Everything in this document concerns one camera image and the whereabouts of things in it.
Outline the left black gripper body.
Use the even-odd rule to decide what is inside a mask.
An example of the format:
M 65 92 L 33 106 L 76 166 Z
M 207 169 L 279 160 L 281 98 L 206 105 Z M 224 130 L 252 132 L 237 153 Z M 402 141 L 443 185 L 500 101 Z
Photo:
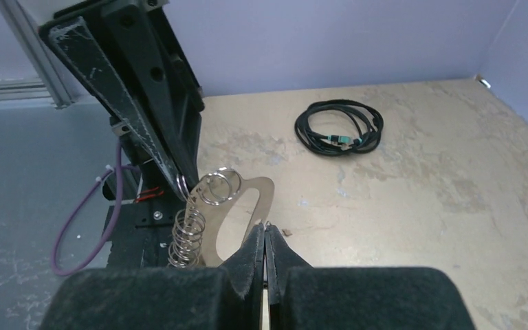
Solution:
M 39 36 L 154 163 L 157 185 L 196 185 L 201 87 L 158 1 L 81 1 Z

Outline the silver foot-shaped keyring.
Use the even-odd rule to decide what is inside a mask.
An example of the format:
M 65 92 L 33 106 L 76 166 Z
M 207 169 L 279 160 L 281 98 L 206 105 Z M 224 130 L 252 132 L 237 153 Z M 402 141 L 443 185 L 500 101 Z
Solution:
M 235 169 L 218 168 L 205 174 L 186 195 L 186 206 L 174 216 L 168 246 L 168 266 L 174 268 L 217 267 L 224 260 L 217 252 L 217 239 L 224 220 L 235 203 L 250 189 L 258 191 L 242 242 L 253 227 L 265 223 L 272 207 L 275 184 L 269 177 L 245 179 Z

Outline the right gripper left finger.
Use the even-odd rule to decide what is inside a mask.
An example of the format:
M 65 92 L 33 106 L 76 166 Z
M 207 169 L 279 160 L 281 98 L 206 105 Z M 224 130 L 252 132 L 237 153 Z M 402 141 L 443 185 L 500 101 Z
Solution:
M 67 278 L 41 329 L 260 329 L 265 227 L 218 267 L 88 269 Z

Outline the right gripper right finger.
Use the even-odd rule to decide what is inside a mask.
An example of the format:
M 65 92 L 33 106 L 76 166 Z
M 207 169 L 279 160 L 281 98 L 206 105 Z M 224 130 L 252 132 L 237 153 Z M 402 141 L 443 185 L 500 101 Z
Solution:
M 271 329 L 474 329 L 457 286 L 432 267 L 313 267 L 265 228 Z

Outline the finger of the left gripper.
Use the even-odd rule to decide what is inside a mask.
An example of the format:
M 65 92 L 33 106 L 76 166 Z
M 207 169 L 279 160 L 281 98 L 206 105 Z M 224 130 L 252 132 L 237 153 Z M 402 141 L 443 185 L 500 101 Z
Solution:
M 192 188 L 199 181 L 200 86 L 164 11 L 144 6 L 111 2 L 101 15 L 137 82 L 145 114 L 175 162 L 177 183 Z
M 47 28 L 47 42 L 64 64 L 113 115 L 126 124 L 141 141 L 159 168 L 164 180 L 182 201 L 177 184 L 177 167 L 160 141 L 157 131 L 140 101 L 128 90 L 82 16 L 63 22 L 52 22 Z

